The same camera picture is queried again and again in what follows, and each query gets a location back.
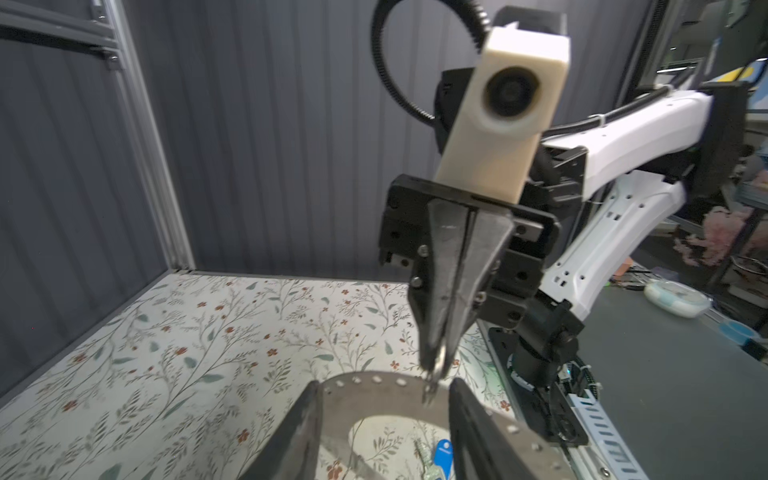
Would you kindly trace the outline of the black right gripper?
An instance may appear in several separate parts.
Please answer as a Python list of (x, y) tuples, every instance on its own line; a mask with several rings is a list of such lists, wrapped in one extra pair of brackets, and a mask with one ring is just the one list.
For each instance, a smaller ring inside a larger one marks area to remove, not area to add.
[(398, 176), (382, 216), (379, 261), (410, 271), (420, 366), (446, 377), (476, 319), (515, 327), (559, 232), (548, 212)]

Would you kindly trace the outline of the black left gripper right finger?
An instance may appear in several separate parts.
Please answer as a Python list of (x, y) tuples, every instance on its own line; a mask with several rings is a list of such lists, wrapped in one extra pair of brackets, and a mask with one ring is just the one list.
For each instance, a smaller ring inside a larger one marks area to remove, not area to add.
[(460, 378), (449, 386), (448, 415), (458, 479), (541, 477), (530, 460), (531, 445), (542, 443), (538, 436), (514, 420), (497, 423)]

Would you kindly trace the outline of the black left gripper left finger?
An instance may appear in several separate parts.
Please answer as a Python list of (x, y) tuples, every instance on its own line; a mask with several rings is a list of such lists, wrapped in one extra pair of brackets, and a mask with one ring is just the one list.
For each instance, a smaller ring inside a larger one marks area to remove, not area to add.
[(323, 426), (323, 390), (309, 382), (239, 479), (313, 479)]

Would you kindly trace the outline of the perforated metal ring plate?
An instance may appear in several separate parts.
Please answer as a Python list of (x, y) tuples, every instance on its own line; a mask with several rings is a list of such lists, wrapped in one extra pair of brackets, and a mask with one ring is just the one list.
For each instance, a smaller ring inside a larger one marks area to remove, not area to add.
[[(424, 379), (396, 372), (351, 372), (326, 380), (321, 384), (323, 390), (322, 446), (360, 478), (381, 479), (383, 475), (354, 452), (349, 433), (358, 422), (374, 416), (408, 418), (432, 424), (450, 432), (448, 415), (450, 385), (438, 386), (436, 397), (430, 406), (422, 404), (424, 386)], [(502, 419), (514, 420), (503, 413), (485, 406), (484, 408), (493, 415), (497, 423)], [(570, 469), (560, 454), (538, 434), (535, 432), (534, 434), (542, 441), (541, 444), (531, 445), (535, 452), (530, 455), (530, 460), (536, 464), (537, 470), (541, 473), (539, 479), (573, 479)]]

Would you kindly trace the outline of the mint green key tag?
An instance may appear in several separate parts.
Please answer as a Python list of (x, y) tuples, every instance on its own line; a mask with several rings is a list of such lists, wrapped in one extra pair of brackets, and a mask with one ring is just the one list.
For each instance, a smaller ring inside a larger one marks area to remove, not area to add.
[(426, 443), (420, 440), (415, 441), (415, 448), (418, 458), (422, 464), (422, 480), (443, 480), (442, 469), (437, 466), (432, 458), (431, 451)]

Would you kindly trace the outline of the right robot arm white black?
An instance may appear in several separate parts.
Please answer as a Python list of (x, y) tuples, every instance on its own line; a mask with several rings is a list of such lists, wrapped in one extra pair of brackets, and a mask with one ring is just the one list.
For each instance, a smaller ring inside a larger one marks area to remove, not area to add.
[(605, 115), (548, 131), (518, 203), (409, 175), (390, 185), (384, 263), (410, 269), (428, 381), (478, 320), (518, 336), (513, 368), (551, 386), (604, 284), (662, 220), (717, 192), (739, 158), (750, 84), (687, 71)]

